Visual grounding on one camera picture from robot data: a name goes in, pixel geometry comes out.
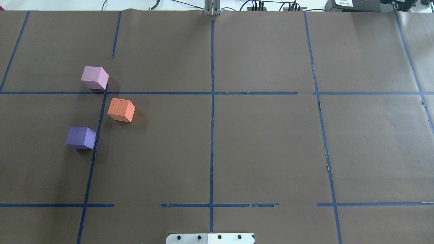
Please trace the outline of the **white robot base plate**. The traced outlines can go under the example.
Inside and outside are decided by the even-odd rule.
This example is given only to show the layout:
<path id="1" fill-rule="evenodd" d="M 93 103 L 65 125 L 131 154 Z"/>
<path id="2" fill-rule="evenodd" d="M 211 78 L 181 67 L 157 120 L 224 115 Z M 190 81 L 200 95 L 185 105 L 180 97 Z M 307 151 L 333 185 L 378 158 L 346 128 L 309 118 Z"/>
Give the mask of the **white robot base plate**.
<path id="1" fill-rule="evenodd" d="M 253 233 L 173 233 L 166 244 L 254 244 Z"/>

